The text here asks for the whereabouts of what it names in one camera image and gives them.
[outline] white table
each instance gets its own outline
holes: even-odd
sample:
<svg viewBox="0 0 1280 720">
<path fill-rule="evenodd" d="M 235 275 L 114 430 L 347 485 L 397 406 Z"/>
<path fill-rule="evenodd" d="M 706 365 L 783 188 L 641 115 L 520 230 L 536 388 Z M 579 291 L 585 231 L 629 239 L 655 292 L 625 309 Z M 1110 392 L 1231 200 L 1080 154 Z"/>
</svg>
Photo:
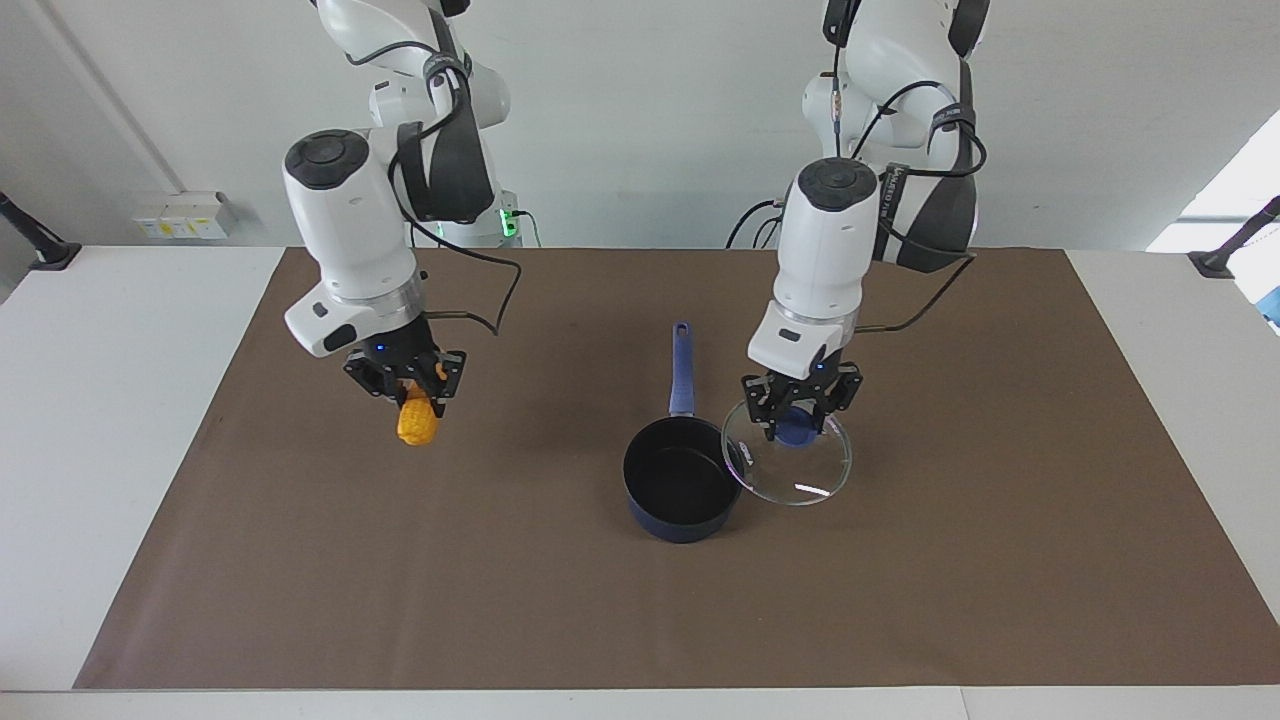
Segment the white table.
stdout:
<svg viewBox="0 0 1280 720">
<path fill-rule="evenodd" d="M 70 692 L 280 252 L 90 247 L 0 305 L 0 719 L 1280 717 L 1280 687 Z M 1280 618 L 1280 338 L 1181 256 L 1070 258 Z"/>
</svg>

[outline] brown paper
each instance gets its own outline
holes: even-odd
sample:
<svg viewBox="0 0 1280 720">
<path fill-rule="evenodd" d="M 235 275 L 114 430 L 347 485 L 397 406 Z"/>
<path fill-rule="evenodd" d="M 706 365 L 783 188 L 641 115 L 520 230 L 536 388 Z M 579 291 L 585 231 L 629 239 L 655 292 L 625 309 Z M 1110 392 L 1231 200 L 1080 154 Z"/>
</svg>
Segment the brown paper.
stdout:
<svg viewBox="0 0 1280 720">
<path fill-rule="evenodd" d="M 1065 255 L 983 251 L 916 327 L 863 336 L 850 484 L 744 493 L 707 542 L 628 516 L 622 455 L 664 414 L 692 323 L 723 420 L 769 252 L 520 251 L 500 338 L 434 446 L 280 319 L 292 250 L 77 682 L 79 688 L 658 688 L 1280 683 L 1280 629 Z M 508 274 L 422 252 L 434 309 Z M 876 268 L 863 322 L 941 275 Z"/>
</svg>

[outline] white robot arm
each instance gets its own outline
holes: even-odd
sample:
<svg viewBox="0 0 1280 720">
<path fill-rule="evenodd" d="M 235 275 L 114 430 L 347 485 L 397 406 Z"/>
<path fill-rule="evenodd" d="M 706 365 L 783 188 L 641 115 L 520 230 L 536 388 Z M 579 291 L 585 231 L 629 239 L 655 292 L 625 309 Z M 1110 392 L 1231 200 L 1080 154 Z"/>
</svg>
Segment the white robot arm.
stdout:
<svg viewBox="0 0 1280 720">
<path fill-rule="evenodd" d="M 506 86 L 492 70 L 477 72 L 453 37 L 448 15 L 465 10 L 466 0 L 315 5 L 352 64 L 406 78 L 403 87 L 416 88 L 406 97 L 429 111 L 428 122 L 312 133 L 288 151 L 285 190 L 320 283 L 285 323 L 315 356 L 360 343 L 344 369 L 361 387 L 403 404 L 417 386 L 440 416 L 466 354 L 442 351 L 431 336 L 404 222 L 468 223 L 494 204 L 477 118 L 506 117 Z"/>
<path fill-rule="evenodd" d="M 769 439 L 800 406 L 820 429 L 861 375 L 842 363 L 873 260 L 934 272 L 968 256 L 977 224 L 975 133 L 968 56 L 988 0 L 831 0 L 833 72 L 805 90 L 827 155 L 796 176 L 778 241 L 773 301 L 748 355 L 751 419 Z M 844 65 L 838 63 L 844 50 Z"/>
<path fill-rule="evenodd" d="M 412 4 L 416 5 L 417 0 L 412 0 Z M 347 8 L 346 13 L 351 14 L 349 4 L 344 3 L 343 8 Z M 329 35 L 343 47 L 349 47 L 348 56 L 376 51 L 376 49 L 370 50 L 372 41 L 369 33 L 361 32 L 353 36 L 358 45 L 352 45 L 352 41 L 346 38 L 349 35 L 347 28 L 364 27 L 361 23 L 367 22 L 367 18 L 348 18 L 334 14 L 324 14 L 323 17 Z M 408 32 L 408 28 L 401 27 L 397 32 Z M 376 42 L 381 42 L 381 40 L 384 38 L 378 38 Z M 507 83 L 498 73 L 476 61 L 461 44 L 454 41 L 454 45 L 452 54 L 462 60 L 467 70 L 476 126 L 485 129 L 504 122 L 511 113 L 511 94 L 507 90 Z M 403 123 L 416 120 L 430 123 L 436 119 L 436 105 L 428 92 L 426 83 L 417 77 L 404 77 L 403 68 L 397 68 L 394 61 L 389 61 L 384 67 L 398 74 L 379 82 L 369 95 L 369 113 L 374 124 L 376 127 L 398 127 Z M 520 246 L 520 224 L 513 218 L 513 213 L 517 210 L 516 195 L 503 190 L 497 181 L 494 182 L 494 195 L 493 204 L 481 211 L 475 220 L 442 222 L 438 232 L 452 243 L 462 247 Z"/>
</svg>

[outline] wall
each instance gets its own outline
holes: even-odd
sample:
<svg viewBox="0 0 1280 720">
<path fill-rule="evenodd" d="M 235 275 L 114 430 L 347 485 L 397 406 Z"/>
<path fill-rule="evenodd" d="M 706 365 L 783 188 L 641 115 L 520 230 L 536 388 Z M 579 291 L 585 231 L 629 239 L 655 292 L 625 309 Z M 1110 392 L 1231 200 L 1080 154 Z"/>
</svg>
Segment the wall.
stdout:
<svg viewBox="0 0 1280 720">
<path fill-rule="evenodd" d="M 22 1 L 60 13 L 187 187 L 228 193 L 239 242 L 297 242 L 284 150 L 367 124 L 378 72 L 349 68 L 305 0 Z M 46 223 L 136 242 L 128 197 L 154 181 L 14 5 L 0 131 L 23 141 L 0 183 Z M 503 183 L 549 245 L 722 243 L 818 154 L 799 104 L 831 59 L 822 5 L 477 0 L 460 32 L 515 100 L 489 133 Z M 1272 0 L 995 4 L 974 59 L 992 149 L 979 242 L 1144 247 L 1276 110 L 1258 88 L 1280 67 L 1277 23 Z"/>
</svg>

